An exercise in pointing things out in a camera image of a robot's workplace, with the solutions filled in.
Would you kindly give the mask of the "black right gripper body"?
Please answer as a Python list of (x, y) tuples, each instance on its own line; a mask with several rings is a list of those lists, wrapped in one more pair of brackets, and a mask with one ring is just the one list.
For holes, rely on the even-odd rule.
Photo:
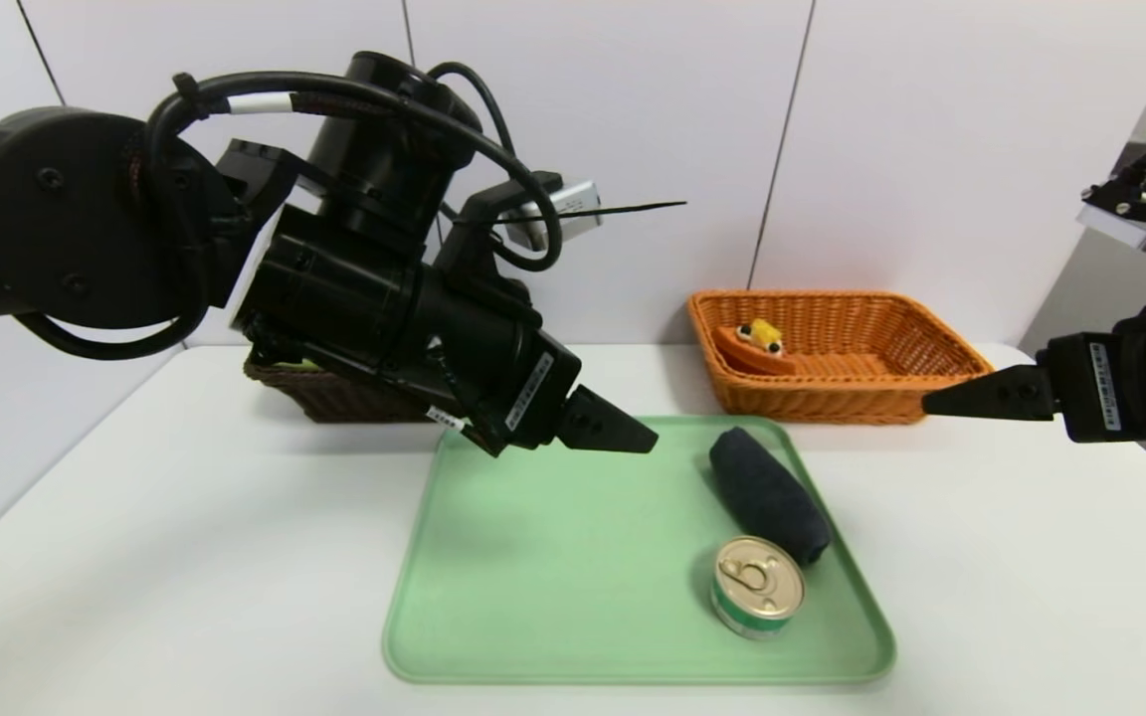
[(1146, 443), (1146, 305), (1109, 332), (1055, 338), (1046, 371), (1075, 443)]

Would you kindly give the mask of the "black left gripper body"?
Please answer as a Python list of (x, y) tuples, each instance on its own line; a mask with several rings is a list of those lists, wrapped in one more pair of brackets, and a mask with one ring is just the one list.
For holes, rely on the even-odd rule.
[(487, 453), (550, 444), (581, 362), (545, 335), (521, 281), (495, 263), (419, 268), (399, 335), (399, 387), (465, 419)]

